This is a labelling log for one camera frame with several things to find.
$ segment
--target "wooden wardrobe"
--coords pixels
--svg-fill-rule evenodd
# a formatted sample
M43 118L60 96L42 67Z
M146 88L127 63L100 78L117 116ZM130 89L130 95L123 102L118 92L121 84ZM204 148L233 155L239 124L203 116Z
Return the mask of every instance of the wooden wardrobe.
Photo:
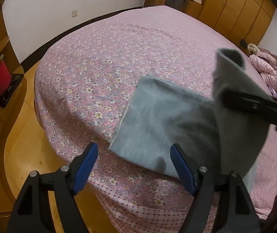
M145 0L144 6L163 5L165 0ZM245 54L240 41L258 45L265 34L275 6L270 0L186 0L185 13L210 26Z

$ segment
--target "pink floral bedsheet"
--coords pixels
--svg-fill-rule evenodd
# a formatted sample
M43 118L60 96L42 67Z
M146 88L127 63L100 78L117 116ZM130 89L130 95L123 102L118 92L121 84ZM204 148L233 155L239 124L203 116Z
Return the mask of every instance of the pink floral bedsheet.
M35 78L38 118L68 163L89 142L98 143L88 183L119 232L178 232L193 200L178 180L107 150L138 80L151 74L211 97L220 47L237 49L196 19L158 6L85 26L55 43L41 60ZM269 93L243 56L248 74ZM206 231L215 213L212 207Z

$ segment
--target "pink quilt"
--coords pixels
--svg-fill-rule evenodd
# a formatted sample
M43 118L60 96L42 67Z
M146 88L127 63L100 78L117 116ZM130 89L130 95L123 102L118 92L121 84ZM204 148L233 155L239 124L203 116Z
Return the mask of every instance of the pink quilt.
M277 55L266 49L259 49L256 55L250 55L249 61L266 84L272 86L277 92Z
M107 150L139 78L151 74L211 97L220 47L237 49L196 19L158 6L85 26L55 43L41 60L35 78L38 119L55 152L68 163L89 142L98 143L88 183L119 232L178 232L193 200L178 180ZM242 55L247 73L269 93ZM271 130L270 135L258 158L252 193L263 217L277 194L277 133ZM215 213L212 207L206 231Z

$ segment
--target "dark clothing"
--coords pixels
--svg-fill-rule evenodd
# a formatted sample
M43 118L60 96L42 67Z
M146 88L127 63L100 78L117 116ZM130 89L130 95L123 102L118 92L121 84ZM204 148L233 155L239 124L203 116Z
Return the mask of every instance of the dark clothing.
M182 11L185 0L166 0L164 5Z

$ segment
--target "blue gripper pad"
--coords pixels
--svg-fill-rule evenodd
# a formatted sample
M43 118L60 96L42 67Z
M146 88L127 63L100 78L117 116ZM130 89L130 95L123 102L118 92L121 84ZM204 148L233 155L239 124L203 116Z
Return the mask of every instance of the blue gripper pad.
M184 189L195 195L197 188L194 184L194 176L174 144L171 146L170 156Z
M74 195L78 194L78 192L80 192L86 185L89 174L94 166L97 156L98 146L94 143L87 153L86 157L82 161L82 164L80 165L75 175L75 184L72 190Z

